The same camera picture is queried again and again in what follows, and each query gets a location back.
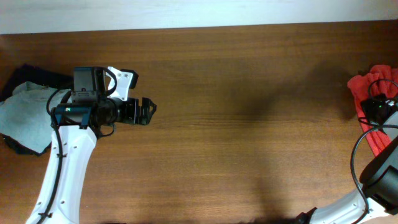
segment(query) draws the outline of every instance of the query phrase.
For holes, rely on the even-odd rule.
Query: red towel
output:
[[[355,100],[355,108],[358,117],[365,117],[361,107],[361,101],[369,98],[368,88],[369,85],[380,78],[387,78],[398,82],[398,69],[391,69],[388,65],[375,65],[371,71],[365,76],[356,75],[350,81],[347,86],[353,93]],[[391,82],[380,81],[372,85],[371,93],[373,96],[377,96],[384,93],[387,98],[395,97],[398,93],[398,88]],[[363,131],[367,131],[372,127],[362,124]],[[368,143],[373,151],[373,154],[377,156],[383,149],[391,142],[390,138],[383,134],[381,131],[374,131],[366,136]]]

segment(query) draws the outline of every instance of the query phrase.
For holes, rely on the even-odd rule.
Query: wooden table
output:
[[[29,63],[135,69],[130,96],[158,106],[118,124],[88,164],[81,223],[237,223],[295,217],[354,189],[362,133],[347,81],[397,65],[397,22],[0,36],[0,87]],[[24,223],[49,155],[0,147],[0,222]],[[357,172],[373,158],[363,144]],[[397,217],[370,223],[396,223]]]

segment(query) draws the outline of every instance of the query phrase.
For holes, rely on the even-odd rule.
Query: wood grain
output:
[[[354,189],[361,128],[346,82],[397,65],[394,21],[2,35],[1,86],[29,63],[135,69],[158,105],[118,124],[88,164],[81,223],[237,223],[294,217]],[[49,155],[0,146],[0,222],[23,223]],[[358,172],[373,158],[363,144]],[[370,223],[396,223],[396,217]]]

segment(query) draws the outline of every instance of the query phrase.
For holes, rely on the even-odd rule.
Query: gray cloth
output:
[[[32,82],[17,86],[12,97],[0,104],[0,133],[35,152],[43,152],[52,133],[51,117],[45,106],[55,90]],[[67,91],[61,90],[53,97],[50,109],[61,102]]]

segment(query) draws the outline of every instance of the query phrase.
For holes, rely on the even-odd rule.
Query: white wall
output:
[[[0,0],[0,34],[398,18],[398,0]]]

